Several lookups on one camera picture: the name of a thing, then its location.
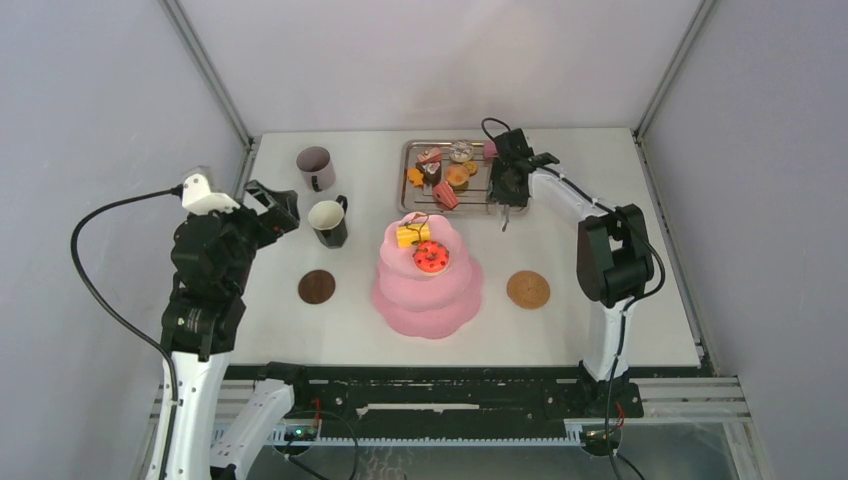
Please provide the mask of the pink three-tier cake stand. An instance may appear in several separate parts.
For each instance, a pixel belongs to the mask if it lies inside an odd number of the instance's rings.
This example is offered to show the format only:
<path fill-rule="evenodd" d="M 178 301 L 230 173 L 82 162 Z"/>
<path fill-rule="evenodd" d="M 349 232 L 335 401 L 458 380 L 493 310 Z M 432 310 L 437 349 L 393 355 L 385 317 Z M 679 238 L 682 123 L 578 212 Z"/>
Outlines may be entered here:
<path fill-rule="evenodd" d="M 450 251 L 450 264 L 437 275 L 419 271 L 412 255 L 416 247 L 399 248 L 395 230 L 401 224 L 425 223 L 432 241 Z M 454 334 L 479 312 L 484 283 L 480 264 L 460 233 L 442 215 L 413 212 L 390 224 L 379 249 L 371 301 L 397 333 L 425 339 Z"/>

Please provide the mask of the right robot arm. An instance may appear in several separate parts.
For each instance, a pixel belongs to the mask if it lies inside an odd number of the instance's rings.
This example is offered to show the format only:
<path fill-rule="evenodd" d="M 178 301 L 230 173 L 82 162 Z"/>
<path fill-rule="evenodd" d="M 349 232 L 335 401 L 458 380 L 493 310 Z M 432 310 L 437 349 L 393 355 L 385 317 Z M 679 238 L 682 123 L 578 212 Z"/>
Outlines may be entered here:
<path fill-rule="evenodd" d="M 576 278 L 590 302 L 588 347 L 578 364 L 565 409 L 578 418 L 604 418 L 611 427 L 644 414 L 628 373 L 626 345 L 638 302 L 664 286 L 666 269 L 650 243 L 643 211 L 635 204 L 608 206 L 556 170 L 554 155 L 535 152 L 524 132 L 490 135 L 496 154 L 487 200 L 505 211 L 546 199 L 564 210 L 576 231 Z"/>

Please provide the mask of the white donut with chocolate drizzle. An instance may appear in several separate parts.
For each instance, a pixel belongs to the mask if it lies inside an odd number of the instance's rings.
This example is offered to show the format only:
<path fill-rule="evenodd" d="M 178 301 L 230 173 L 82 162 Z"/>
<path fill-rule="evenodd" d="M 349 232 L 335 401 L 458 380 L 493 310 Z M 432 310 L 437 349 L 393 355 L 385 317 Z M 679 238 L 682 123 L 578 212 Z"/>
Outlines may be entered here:
<path fill-rule="evenodd" d="M 454 163 L 465 163 L 474 159 L 474 147 L 471 142 L 459 140 L 449 145 L 449 157 Z"/>

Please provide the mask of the stainless steel food tongs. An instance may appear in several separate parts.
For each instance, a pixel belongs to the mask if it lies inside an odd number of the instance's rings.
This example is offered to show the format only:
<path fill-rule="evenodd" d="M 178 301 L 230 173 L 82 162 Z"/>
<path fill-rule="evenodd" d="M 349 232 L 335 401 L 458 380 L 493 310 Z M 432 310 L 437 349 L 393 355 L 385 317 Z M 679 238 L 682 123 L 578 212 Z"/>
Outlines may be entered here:
<path fill-rule="evenodd" d="M 503 205 L 501 211 L 501 231 L 505 232 L 510 223 L 510 215 L 511 215 L 511 207 L 509 205 Z"/>

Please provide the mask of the yellow cake slice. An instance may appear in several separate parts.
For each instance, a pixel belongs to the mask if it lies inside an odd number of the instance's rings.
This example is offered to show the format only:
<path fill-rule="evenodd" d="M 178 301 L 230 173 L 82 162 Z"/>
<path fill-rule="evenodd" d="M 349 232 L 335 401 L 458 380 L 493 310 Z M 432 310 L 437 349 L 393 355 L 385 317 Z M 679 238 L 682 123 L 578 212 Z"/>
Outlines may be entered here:
<path fill-rule="evenodd" d="M 395 238 L 399 248 L 417 247 L 431 239 L 430 227 L 425 223 L 401 224 L 395 230 Z"/>

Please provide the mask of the red layered cake slice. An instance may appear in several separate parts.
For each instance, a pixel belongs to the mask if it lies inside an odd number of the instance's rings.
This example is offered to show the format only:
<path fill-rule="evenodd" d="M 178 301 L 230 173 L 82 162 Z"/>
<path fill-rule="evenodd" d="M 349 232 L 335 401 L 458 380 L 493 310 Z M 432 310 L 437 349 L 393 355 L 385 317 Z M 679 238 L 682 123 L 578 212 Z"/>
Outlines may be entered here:
<path fill-rule="evenodd" d="M 432 198 L 444 210 L 454 210 L 460 203 L 453 187 L 442 181 L 432 188 Z"/>

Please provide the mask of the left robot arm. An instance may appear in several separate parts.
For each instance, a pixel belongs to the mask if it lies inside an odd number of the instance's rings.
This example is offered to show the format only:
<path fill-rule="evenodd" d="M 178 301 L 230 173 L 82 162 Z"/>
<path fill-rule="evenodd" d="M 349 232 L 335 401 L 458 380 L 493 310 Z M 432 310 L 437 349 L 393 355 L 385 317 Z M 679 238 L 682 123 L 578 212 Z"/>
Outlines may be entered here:
<path fill-rule="evenodd" d="M 298 229 L 294 190 L 276 191 L 256 180 L 246 192 L 264 212 L 216 192 L 192 174 L 178 188 L 187 219 L 174 233 L 176 268 L 162 315 L 163 400 L 149 479 L 233 479 L 235 463 L 211 454 L 215 410 L 231 362 L 243 301 L 258 250 Z"/>

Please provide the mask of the pink square cake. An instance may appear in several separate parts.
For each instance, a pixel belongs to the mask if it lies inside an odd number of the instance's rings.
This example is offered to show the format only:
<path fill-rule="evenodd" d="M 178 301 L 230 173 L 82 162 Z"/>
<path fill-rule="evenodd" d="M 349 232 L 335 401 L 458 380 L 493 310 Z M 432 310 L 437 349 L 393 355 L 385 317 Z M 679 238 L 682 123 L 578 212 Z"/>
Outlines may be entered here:
<path fill-rule="evenodd" d="M 487 140 L 483 143 L 483 159 L 485 163 L 492 163 L 498 158 L 498 151 L 495 143 L 492 140 Z"/>

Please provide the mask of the round golden bread bun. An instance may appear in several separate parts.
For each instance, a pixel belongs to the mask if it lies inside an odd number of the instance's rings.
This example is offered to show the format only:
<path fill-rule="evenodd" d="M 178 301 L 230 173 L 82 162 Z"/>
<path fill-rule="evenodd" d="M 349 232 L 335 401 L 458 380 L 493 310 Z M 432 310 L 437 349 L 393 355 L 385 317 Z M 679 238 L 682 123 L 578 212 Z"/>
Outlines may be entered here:
<path fill-rule="evenodd" d="M 457 187 L 468 182 L 471 177 L 471 173 L 462 164 L 452 164 L 444 170 L 443 177 L 449 185 Z"/>

